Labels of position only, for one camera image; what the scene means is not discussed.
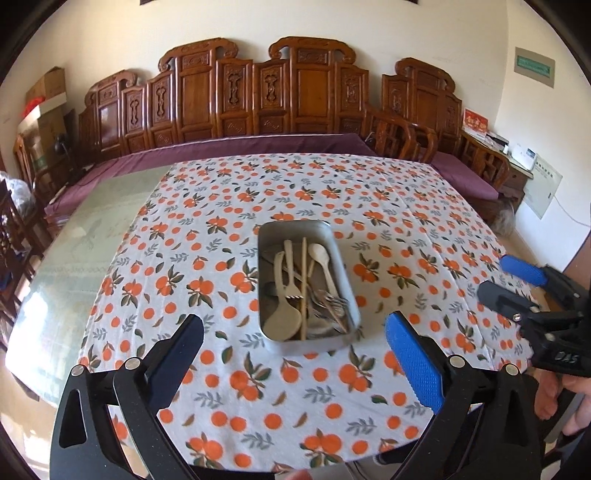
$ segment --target blue gripper pad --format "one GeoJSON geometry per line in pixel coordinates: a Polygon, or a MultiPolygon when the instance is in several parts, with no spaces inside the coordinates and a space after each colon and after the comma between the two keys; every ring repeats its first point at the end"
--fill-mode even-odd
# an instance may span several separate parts
{"type": "Polygon", "coordinates": [[[512,255],[504,255],[499,260],[503,271],[514,275],[535,287],[544,287],[548,283],[548,278],[540,267],[529,264],[512,255]]]}
{"type": "Polygon", "coordinates": [[[386,318],[386,340],[421,405],[437,413],[444,401],[443,380],[409,328],[413,327],[401,314],[391,313],[386,318]]]}

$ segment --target purple cushion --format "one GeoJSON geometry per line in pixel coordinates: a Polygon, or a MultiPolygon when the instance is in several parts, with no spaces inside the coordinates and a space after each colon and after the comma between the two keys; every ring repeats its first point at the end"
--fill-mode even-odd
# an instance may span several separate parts
{"type": "Polygon", "coordinates": [[[431,166],[464,198],[496,200],[499,197],[499,192],[492,185],[449,153],[435,153],[431,166]]]}
{"type": "Polygon", "coordinates": [[[230,137],[172,145],[101,163],[78,183],[69,187],[52,205],[46,206],[45,213],[58,218],[70,216],[100,182],[128,173],[188,160],[271,153],[375,155],[375,152],[356,134],[230,137]]]}

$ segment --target tablecloth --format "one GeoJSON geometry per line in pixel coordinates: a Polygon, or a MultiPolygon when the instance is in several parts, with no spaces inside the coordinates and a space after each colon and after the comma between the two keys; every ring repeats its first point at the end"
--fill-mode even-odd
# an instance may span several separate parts
{"type": "Polygon", "coordinates": [[[310,154],[178,163],[119,247],[80,363],[118,368],[195,313],[203,346],[158,414],[188,462],[279,472],[359,459],[418,438],[432,415],[385,341],[389,312],[401,310],[419,334],[475,367],[526,367],[529,344],[476,298],[490,279],[529,295],[499,271],[502,254],[428,165],[310,154]],[[259,329],[256,235],[265,222],[302,218],[331,224],[362,326],[349,348],[281,357],[259,329]]]}

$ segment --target screw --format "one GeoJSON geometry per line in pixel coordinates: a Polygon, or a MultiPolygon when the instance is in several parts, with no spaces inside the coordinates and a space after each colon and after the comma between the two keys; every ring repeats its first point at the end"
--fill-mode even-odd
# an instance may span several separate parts
{"type": "Polygon", "coordinates": [[[459,355],[454,355],[449,359],[449,363],[452,367],[462,368],[466,365],[466,361],[459,355]]]}
{"type": "Polygon", "coordinates": [[[73,377],[79,377],[83,373],[84,373],[84,365],[76,365],[74,368],[72,368],[72,376],[73,377]]]}
{"type": "Polygon", "coordinates": [[[125,362],[125,368],[127,370],[135,370],[141,364],[141,360],[137,357],[130,358],[125,362]]]}
{"type": "Polygon", "coordinates": [[[505,371],[513,377],[519,373],[519,369],[513,364],[505,365],[505,371]]]}

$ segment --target carved wooden panel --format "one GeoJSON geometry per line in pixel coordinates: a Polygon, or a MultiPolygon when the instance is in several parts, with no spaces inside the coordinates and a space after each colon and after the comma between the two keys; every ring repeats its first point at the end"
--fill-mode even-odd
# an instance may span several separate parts
{"type": "Polygon", "coordinates": [[[86,110],[80,116],[79,132],[81,139],[91,140],[82,144],[83,155],[96,153],[100,159],[119,157],[125,151],[121,135],[121,92],[137,82],[137,75],[122,70],[95,83],[85,96],[86,110]]]}
{"type": "Polygon", "coordinates": [[[252,135],[252,60],[217,61],[217,132],[252,135]]]}
{"type": "Polygon", "coordinates": [[[398,75],[382,75],[382,110],[409,118],[410,81],[398,75]]]}
{"type": "Polygon", "coordinates": [[[121,92],[121,127],[124,154],[147,150],[146,86],[130,87],[121,92]]]}
{"type": "Polygon", "coordinates": [[[147,134],[149,148],[162,147],[163,140],[157,140],[157,132],[170,132],[170,142],[178,143],[177,125],[174,118],[174,72],[164,72],[146,84],[147,134]]]}
{"type": "Polygon", "coordinates": [[[382,109],[434,129],[439,150],[456,153],[462,101],[453,94],[453,79],[444,70],[412,58],[400,60],[396,73],[382,76],[382,109]]]}
{"type": "MultiPolygon", "coordinates": [[[[269,47],[273,60],[288,49],[290,64],[290,124],[292,132],[332,133],[340,120],[335,117],[336,70],[352,65],[355,52],[346,44],[328,38],[284,37],[269,47]],[[337,59],[340,52],[341,61],[337,59]]],[[[361,105],[367,98],[361,93],[361,105]]]]}
{"type": "Polygon", "coordinates": [[[80,114],[85,158],[234,135],[360,132],[368,72],[345,43],[286,37],[266,62],[237,55],[213,38],[169,50],[144,86],[127,70],[93,85],[80,114]]]}
{"type": "MultiPolygon", "coordinates": [[[[195,138],[215,138],[218,136],[216,119],[217,89],[217,51],[224,59],[234,59],[238,47],[225,38],[189,43],[173,48],[160,59],[161,72],[175,70],[176,108],[178,117],[178,140],[192,141],[195,138]]],[[[238,80],[232,78],[235,85],[238,80]]],[[[235,101],[237,92],[231,98],[235,101]]]]}
{"type": "Polygon", "coordinates": [[[335,132],[361,134],[369,97],[369,71],[354,65],[336,65],[335,132]]]}
{"type": "Polygon", "coordinates": [[[167,147],[174,142],[174,135],[172,129],[154,132],[154,146],[167,147]]]}
{"type": "Polygon", "coordinates": [[[254,134],[291,132],[288,61],[268,60],[254,64],[252,70],[254,134]]]}

